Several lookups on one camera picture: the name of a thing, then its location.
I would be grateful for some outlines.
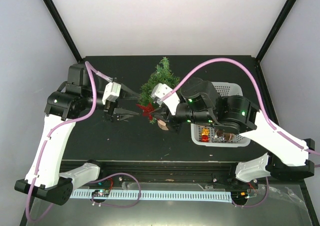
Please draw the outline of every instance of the black frame edge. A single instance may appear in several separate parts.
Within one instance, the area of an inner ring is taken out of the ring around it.
[[[280,30],[282,24],[286,20],[289,12],[291,11],[292,7],[294,6],[296,0],[286,0],[282,10],[280,11],[278,18],[276,19],[274,25],[272,26],[268,36],[266,37],[256,59],[258,62],[261,62],[264,58],[265,54],[267,53],[272,41],[275,39],[278,31]]]
[[[78,63],[81,63],[83,61],[74,41],[72,40],[59,12],[56,9],[56,6],[52,0],[43,0],[44,4],[48,8],[52,18],[54,19],[56,25],[58,26],[61,34],[63,35],[65,42],[69,46],[74,58]]]
[[[314,205],[312,204],[312,200],[311,200],[309,191],[306,187],[306,183],[303,182],[303,186],[300,186],[300,188],[301,188],[301,192],[303,195],[303,199],[304,199],[306,208],[308,209],[308,213],[309,213],[309,217],[310,217],[312,226],[320,226]]]

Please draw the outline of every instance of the pink cable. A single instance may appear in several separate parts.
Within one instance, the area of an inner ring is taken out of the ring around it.
[[[100,71],[97,71],[90,63],[89,68],[99,77],[105,79],[107,82],[112,82],[113,78],[106,76],[105,74],[101,73]]]
[[[265,177],[265,181],[266,181],[267,188],[265,191],[265,195],[260,202],[254,204],[254,205],[238,205],[232,200],[233,205],[236,207],[238,206],[238,207],[243,207],[243,208],[257,207],[257,206],[261,205],[264,201],[266,201],[266,199],[268,198],[268,194],[269,194],[269,181],[268,181],[267,177]]]
[[[91,87],[92,87],[92,97],[93,97],[93,101],[92,101],[92,107],[89,111],[89,113],[83,117],[80,117],[80,118],[76,118],[76,119],[72,119],[72,120],[68,120],[68,121],[65,121],[63,123],[60,123],[59,125],[57,125],[56,127],[54,127],[53,129],[50,130],[50,132],[48,133],[47,137],[50,138],[51,135],[53,134],[53,132],[55,130],[57,130],[59,127],[63,126],[63,125],[66,125],[66,124],[69,124],[69,123],[73,123],[73,122],[80,122],[80,121],[83,121],[83,120],[86,120],[87,118],[89,118],[94,112],[95,112],[95,109],[96,109],[96,104],[97,104],[97,90],[96,90],[96,85],[95,85],[95,80],[94,80],[94,76],[92,74],[92,65],[89,63],[89,62],[85,62],[85,67],[88,71],[88,75],[89,75],[89,78],[90,78],[90,83],[91,83]],[[39,165],[40,165],[40,162],[41,162],[41,158],[42,158],[42,155],[44,153],[44,150],[45,150],[45,147],[46,147],[46,144],[47,144],[47,140],[45,140],[43,142],[43,145],[41,147],[41,150],[40,150],[40,153],[39,153],[39,156],[38,156],[38,159],[36,161],[36,165],[35,165],[35,171],[34,171],[34,174],[37,175],[38,172],[39,172]],[[27,199],[26,199],[26,205],[25,205],[25,215],[26,215],[26,218],[28,219],[28,221],[31,221],[31,222],[39,222],[41,219],[43,219],[43,217],[49,212],[49,210],[52,208],[53,206],[53,203],[50,204],[50,206],[46,209],[46,211],[38,218],[38,219],[33,219],[31,218],[30,216],[30,201],[31,201],[31,196],[32,196],[32,191],[33,191],[33,188],[34,188],[34,185],[36,183],[36,178],[34,178],[32,180],[32,183],[30,185],[30,188],[29,188],[29,191],[28,191],[28,195],[27,195]]]
[[[166,95],[164,95],[162,98],[161,98],[161,101],[164,101],[165,99],[167,99],[169,96],[171,96],[173,93],[175,93],[188,79],[189,77],[192,76],[193,73],[195,73],[197,70],[199,70],[200,68],[208,65],[208,64],[211,64],[211,63],[215,63],[215,62],[229,62],[229,63],[232,63],[234,65],[236,65],[237,67],[240,67],[246,74],[247,76],[249,77],[249,79],[251,80],[252,84],[253,84],[253,87],[255,89],[255,93],[258,97],[258,101],[259,101],[259,105],[260,105],[260,108],[261,108],[261,111],[262,111],[262,114],[266,120],[266,122],[269,124],[269,126],[273,129],[273,130],[276,130],[277,128],[273,125],[273,123],[270,121],[270,119],[268,118],[268,115],[267,115],[267,112],[265,110],[265,107],[264,107],[264,103],[262,101],[262,96],[261,96],[261,93],[260,93],[260,90],[259,90],[259,87],[255,81],[255,78],[253,77],[253,75],[249,72],[249,70],[244,66],[242,65],[240,62],[237,62],[233,59],[229,59],[229,58],[216,58],[216,59],[211,59],[211,60],[208,60],[208,61],[205,61],[203,63],[201,63],[200,65],[196,66],[195,68],[193,68],[186,76],[185,78],[183,78],[183,80],[169,93],[167,93]],[[286,140],[288,140],[289,142],[291,142],[293,145],[297,146],[298,148],[300,149],[303,149],[303,147],[301,145],[299,145],[298,143],[296,143],[295,141],[293,141],[291,138],[289,138],[288,136],[286,136],[283,132],[281,131],[278,131],[278,134],[281,135],[283,138],[285,138]],[[305,149],[305,151],[309,152],[309,153],[313,153],[313,154],[316,154],[316,155],[319,155],[320,156],[320,153],[318,152],[315,152],[313,150],[310,150],[310,149]]]

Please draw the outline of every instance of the white bracket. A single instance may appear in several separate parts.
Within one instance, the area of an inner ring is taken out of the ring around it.
[[[242,182],[250,182],[255,178],[270,176],[266,170],[269,156],[268,153],[248,162],[240,162],[235,169],[235,177]]]
[[[117,82],[109,82],[104,89],[102,103],[105,105],[106,101],[115,102],[120,95],[121,84]]]
[[[152,93],[151,93],[151,98],[153,99],[157,99],[157,103],[159,105],[162,104],[162,101],[161,101],[161,98],[168,94],[169,92],[171,92],[172,89],[167,85],[167,84],[162,84],[162,83],[159,83],[158,85],[155,86],[155,88],[153,89]],[[180,99],[177,95],[177,93],[173,93],[170,97],[168,97],[167,99],[165,99],[163,101],[163,103],[165,103],[171,114],[172,115],[175,115],[176,114],[176,109],[177,109],[177,106],[178,104],[180,103]]]
[[[98,178],[100,168],[93,163],[85,163],[83,166],[75,168],[69,172],[60,173],[60,177],[72,178],[73,190],[82,185],[94,181]]]

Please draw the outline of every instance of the white wall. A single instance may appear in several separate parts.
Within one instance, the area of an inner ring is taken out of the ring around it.
[[[0,0],[0,221],[18,225],[26,196],[14,191],[33,161],[47,97],[75,63],[42,0]]]
[[[262,61],[280,125],[320,151],[320,0],[297,0]],[[311,156],[315,163],[319,157]],[[320,219],[320,168],[306,180]]]
[[[80,54],[256,56],[286,0],[53,0]]]

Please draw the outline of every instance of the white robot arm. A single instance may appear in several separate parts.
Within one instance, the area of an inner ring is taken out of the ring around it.
[[[189,79],[179,95],[173,93],[162,102],[163,95],[171,91],[168,85],[158,84],[151,94],[161,105],[152,116],[163,121],[169,130],[178,132],[183,123],[214,127],[247,137],[269,151],[254,160],[237,163],[231,177],[250,182],[266,176],[301,180],[314,175],[314,163],[308,160],[306,150],[314,150],[315,142],[298,139],[271,122],[276,128],[273,129],[262,111],[247,98],[221,97],[211,82],[199,78]]]

